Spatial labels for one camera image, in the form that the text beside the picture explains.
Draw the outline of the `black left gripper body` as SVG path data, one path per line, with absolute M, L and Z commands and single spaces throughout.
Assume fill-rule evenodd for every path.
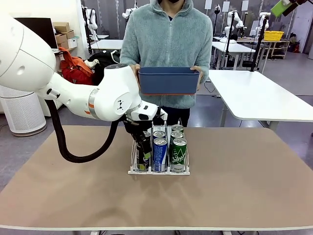
M 143 140 L 145 138 L 144 131 L 147 131 L 152 127 L 152 122 L 150 120 L 145 121 L 123 121 L 125 130 L 127 133 L 131 134 L 131 136 L 135 140 Z

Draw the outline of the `person's right hand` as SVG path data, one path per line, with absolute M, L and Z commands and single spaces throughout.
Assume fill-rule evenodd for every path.
M 132 68 L 132 71 L 133 71 L 133 73 L 135 75 L 137 83 L 140 84 L 139 76 L 138 76 L 138 73 L 139 73 L 139 70 L 140 70 L 140 65 L 139 64 L 135 64 L 135 65 L 130 65 L 130 67 Z

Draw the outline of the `person's left hand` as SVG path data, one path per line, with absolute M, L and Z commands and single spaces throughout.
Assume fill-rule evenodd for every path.
M 197 71 L 199 73 L 199 78 L 198 78 L 198 83 L 197 83 L 197 91 L 198 91 L 200 89 L 200 82 L 203 78 L 204 73 L 199 66 L 193 66 L 190 68 L 190 70 Z

